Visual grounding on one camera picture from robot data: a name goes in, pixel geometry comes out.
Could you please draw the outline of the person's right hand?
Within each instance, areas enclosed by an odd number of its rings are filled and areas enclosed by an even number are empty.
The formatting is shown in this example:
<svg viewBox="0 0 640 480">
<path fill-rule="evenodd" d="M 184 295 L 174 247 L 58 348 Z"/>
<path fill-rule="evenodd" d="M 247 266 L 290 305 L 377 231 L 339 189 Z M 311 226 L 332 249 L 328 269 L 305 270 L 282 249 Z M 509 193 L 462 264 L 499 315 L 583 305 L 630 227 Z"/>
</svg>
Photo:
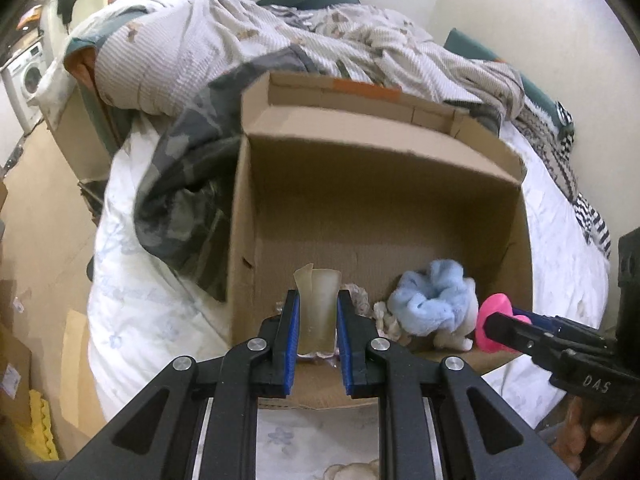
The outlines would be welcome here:
<svg viewBox="0 0 640 480">
<path fill-rule="evenodd" d="M 599 479 L 620 452 L 636 419 L 622 415 L 599 417 L 587 429 L 582 404 L 581 398 L 570 399 L 566 417 L 551 448 L 578 479 Z M 598 442 L 603 450 L 586 467 L 582 464 L 582 453 L 589 439 Z"/>
</svg>

